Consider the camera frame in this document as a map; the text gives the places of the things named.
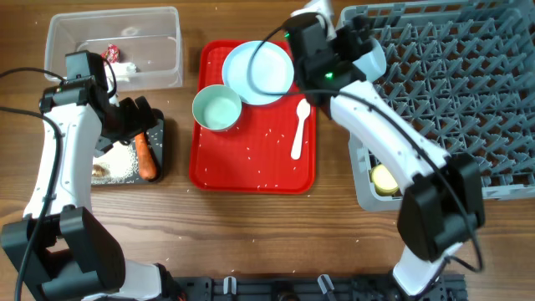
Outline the yellow plastic cup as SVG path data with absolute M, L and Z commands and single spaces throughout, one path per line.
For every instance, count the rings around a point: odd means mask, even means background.
M 371 169 L 370 180 L 379 196 L 393 196 L 399 190 L 396 180 L 383 164 Z

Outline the light blue plate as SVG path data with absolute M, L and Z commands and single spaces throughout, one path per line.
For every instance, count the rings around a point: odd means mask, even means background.
M 222 66 L 224 85 L 237 92 L 248 105 L 269 105 L 280 99 L 255 92 L 247 81 L 247 67 L 260 41 L 245 42 L 234 48 Z M 274 43 L 266 42 L 252 64 L 252 82 L 264 92 L 287 93 L 293 83 L 293 63 L 288 53 Z

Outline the brown food scrap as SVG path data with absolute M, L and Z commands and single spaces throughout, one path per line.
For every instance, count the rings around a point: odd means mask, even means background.
M 108 168 L 102 165 L 98 165 L 98 164 L 93 165 L 92 177 L 103 178 L 109 175 L 110 175 L 110 171 Z

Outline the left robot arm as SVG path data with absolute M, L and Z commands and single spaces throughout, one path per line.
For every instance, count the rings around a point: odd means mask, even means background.
M 81 51 L 65 57 L 67 74 L 47 88 L 36 116 L 45 136 L 38 179 L 23 218 L 3 226 L 1 246 L 18 271 L 15 298 L 37 300 L 182 300 L 166 268 L 125 258 L 94 217 L 93 159 L 114 143 L 161 129 L 163 114 L 146 98 L 112 103 L 110 63 Z

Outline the mint green bowl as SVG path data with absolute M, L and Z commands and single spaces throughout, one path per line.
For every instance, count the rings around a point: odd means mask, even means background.
M 195 121 L 211 131 L 232 128 L 242 113 L 241 97 L 233 89 L 213 84 L 201 89 L 192 102 Z

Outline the red candy wrapper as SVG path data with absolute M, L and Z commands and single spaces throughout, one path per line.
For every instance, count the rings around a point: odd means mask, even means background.
M 120 61 L 120 49 L 114 44 L 109 44 L 107 49 L 101 54 L 101 57 L 111 64 L 118 63 Z

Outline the light blue bowl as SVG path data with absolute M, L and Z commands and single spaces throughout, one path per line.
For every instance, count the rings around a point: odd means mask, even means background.
M 374 82 L 385 74 L 387 63 L 379 41 L 375 38 L 369 41 L 372 49 L 356 59 L 353 64 L 365 75 L 367 81 Z

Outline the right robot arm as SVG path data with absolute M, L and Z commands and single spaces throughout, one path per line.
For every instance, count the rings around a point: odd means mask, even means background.
M 403 195 L 397 225 L 405 249 L 392 276 L 407 297 L 422 296 L 485 223 L 477 162 L 427 140 L 381 98 L 373 83 L 385 73 L 385 52 L 367 18 L 334 30 L 322 13 L 301 12 L 282 28 L 300 91 L 394 177 Z

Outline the white plastic spoon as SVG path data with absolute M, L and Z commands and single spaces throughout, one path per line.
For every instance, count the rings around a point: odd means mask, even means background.
M 306 99 L 300 100 L 297 106 L 296 113 L 298 117 L 298 126 L 295 132 L 293 146 L 291 149 L 291 158 L 295 161 L 301 157 L 304 123 L 311 113 L 311 105 Z

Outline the orange carrot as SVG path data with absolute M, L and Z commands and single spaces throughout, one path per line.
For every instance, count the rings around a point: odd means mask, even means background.
M 140 177 L 146 181 L 153 181 L 158 176 L 158 170 L 152 158 L 144 132 L 139 133 L 135 137 L 135 149 Z

